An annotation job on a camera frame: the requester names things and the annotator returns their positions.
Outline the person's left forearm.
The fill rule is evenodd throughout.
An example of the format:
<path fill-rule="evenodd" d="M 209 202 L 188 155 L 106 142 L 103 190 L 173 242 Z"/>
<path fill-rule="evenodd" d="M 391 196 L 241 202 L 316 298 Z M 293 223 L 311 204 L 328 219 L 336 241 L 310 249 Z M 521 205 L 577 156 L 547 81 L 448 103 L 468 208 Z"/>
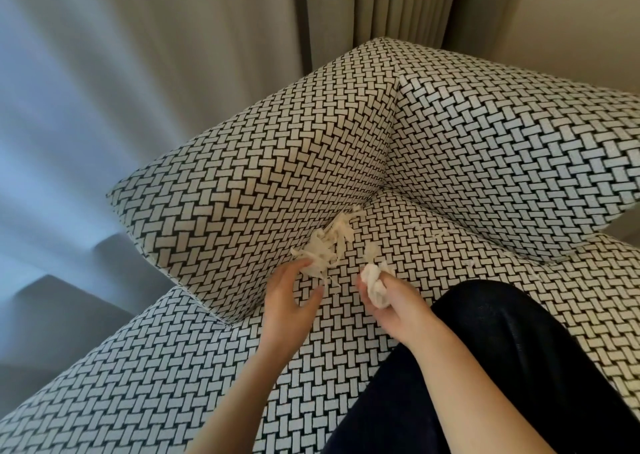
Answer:
<path fill-rule="evenodd" d="M 252 454 L 269 394 L 305 338 L 262 339 L 185 454 Z"/>

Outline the woven pattern sofa back cushion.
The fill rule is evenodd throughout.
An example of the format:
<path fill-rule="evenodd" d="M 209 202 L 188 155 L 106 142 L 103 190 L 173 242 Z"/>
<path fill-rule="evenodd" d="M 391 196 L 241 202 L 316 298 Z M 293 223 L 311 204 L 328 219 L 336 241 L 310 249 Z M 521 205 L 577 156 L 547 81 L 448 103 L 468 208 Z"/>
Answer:
<path fill-rule="evenodd" d="M 108 192 L 145 259 L 218 323 L 250 315 L 291 248 L 381 187 L 396 102 L 392 44 L 356 47 Z"/>
<path fill-rule="evenodd" d="M 537 261 L 640 201 L 640 96 L 384 39 L 387 186 Z"/>

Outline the person's left hand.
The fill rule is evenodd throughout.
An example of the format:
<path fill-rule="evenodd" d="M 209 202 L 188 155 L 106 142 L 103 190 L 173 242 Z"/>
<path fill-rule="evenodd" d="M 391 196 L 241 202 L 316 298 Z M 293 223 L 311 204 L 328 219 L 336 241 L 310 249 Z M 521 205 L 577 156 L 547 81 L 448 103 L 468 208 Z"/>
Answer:
<path fill-rule="evenodd" d="M 262 334 L 258 351 L 289 361 L 307 338 L 314 319 L 300 317 L 300 305 L 294 298 L 294 282 L 310 259 L 281 264 L 266 285 Z"/>

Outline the person's right forearm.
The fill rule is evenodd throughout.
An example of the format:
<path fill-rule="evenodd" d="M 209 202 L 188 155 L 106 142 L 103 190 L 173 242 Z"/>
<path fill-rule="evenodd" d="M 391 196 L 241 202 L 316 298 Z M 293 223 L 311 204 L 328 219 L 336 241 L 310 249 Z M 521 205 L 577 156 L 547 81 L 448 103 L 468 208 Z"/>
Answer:
<path fill-rule="evenodd" d="M 556 454 L 443 321 L 429 317 L 403 343 L 419 364 L 451 454 Z"/>

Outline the sheer white curtain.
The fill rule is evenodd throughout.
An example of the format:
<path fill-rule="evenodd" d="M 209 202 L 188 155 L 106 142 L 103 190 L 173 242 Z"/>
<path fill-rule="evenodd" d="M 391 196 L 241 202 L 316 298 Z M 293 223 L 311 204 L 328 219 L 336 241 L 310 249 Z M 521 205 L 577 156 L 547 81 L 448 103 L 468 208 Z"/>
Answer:
<path fill-rule="evenodd" d="M 295 0 L 0 0 L 0 417 L 172 288 L 106 193 L 304 74 Z"/>

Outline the person's leg in dark trousers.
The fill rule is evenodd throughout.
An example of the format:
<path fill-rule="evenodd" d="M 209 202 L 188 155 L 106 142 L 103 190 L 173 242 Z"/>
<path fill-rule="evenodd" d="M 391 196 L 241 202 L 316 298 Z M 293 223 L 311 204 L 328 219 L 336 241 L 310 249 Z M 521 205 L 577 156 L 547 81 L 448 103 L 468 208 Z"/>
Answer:
<path fill-rule="evenodd" d="M 640 421 L 570 333 L 511 284 L 466 280 L 437 317 L 557 454 L 640 454 Z M 398 345 L 322 454 L 450 454 L 419 365 Z"/>

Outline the beige pleated drape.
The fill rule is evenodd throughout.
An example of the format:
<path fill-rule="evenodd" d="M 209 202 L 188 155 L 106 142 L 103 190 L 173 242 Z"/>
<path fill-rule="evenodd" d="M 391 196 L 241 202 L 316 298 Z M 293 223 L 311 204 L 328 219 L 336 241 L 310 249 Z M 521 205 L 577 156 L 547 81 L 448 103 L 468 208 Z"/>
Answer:
<path fill-rule="evenodd" d="M 513 0 L 294 0 L 304 74 L 373 38 L 489 58 Z"/>

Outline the white paper wad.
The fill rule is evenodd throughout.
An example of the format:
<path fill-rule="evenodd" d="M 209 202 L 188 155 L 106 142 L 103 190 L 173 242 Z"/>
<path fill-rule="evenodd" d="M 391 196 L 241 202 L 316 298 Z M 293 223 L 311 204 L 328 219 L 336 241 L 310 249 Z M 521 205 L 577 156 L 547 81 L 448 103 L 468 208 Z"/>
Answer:
<path fill-rule="evenodd" d="M 367 294 L 372 305 L 378 309 L 385 309 L 390 305 L 390 301 L 387 297 L 387 289 L 380 279 L 381 272 L 395 275 L 394 269 L 385 260 L 379 264 L 366 264 L 360 275 L 366 285 Z"/>

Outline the woven pattern sofa seat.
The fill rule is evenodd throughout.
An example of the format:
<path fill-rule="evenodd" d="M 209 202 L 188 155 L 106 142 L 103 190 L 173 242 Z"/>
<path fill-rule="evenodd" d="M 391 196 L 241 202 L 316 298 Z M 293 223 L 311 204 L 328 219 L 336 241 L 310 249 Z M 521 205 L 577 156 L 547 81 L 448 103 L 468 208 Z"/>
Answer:
<path fill-rule="evenodd" d="M 467 279 L 514 284 L 574 336 L 640 418 L 640 250 L 597 234 L 538 264 L 383 190 L 354 222 L 310 336 L 269 394 L 253 451 L 311 453 L 396 345 L 365 312 L 349 276 L 378 243 L 398 277 L 432 302 Z M 223 326 L 171 289 L 0 420 L 0 454 L 180 453 L 254 353 L 259 306 Z"/>

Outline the person's right hand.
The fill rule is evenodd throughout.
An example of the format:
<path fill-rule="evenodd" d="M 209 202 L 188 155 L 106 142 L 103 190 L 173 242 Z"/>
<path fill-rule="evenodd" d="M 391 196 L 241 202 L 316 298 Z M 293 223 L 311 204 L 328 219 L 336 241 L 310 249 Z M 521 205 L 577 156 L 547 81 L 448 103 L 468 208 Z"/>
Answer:
<path fill-rule="evenodd" d="M 382 316 L 374 316 L 383 330 L 412 353 L 424 354 L 445 337 L 445 325 L 431 311 L 409 282 L 386 272 L 380 279 L 387 289 L 390 305 Z"/>

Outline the pile of white paper scraps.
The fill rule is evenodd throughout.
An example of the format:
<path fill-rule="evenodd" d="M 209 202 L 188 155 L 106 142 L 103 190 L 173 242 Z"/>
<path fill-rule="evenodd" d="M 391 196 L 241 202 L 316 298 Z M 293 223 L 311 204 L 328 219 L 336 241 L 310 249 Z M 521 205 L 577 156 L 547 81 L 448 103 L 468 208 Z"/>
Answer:
<path fill-rule="evenodd" d="M 311 264 L 304 267 L 303 275 L 320 279 L 326 290 L 331 288 L 329 270 L 337 267 L 345 258 L 348 243 L 355 240 L 355 230 L 351 221 L 364 217 L 360 205 L 354 205 L 350 212 L 340 212 L 324 229 L 312 232 L 307 244 L 302 248 L 291 248 L 294 259 L 310 259 Z"/>

